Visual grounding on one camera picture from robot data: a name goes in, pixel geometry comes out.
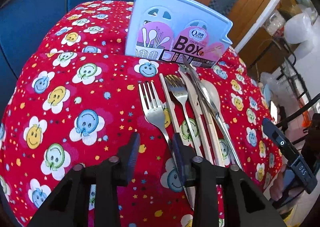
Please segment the right hand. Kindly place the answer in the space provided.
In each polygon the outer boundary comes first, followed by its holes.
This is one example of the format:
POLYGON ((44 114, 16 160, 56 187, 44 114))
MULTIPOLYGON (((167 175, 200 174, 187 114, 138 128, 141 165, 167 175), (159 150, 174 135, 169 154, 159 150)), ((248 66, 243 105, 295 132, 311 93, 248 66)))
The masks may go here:
POLYGON ((282 165, 279 173, 277 174, 272 186, 270 187, 270 197, 274 201, 278 201, 283 196, 284 190, 284 171, 287 164, 282 165))

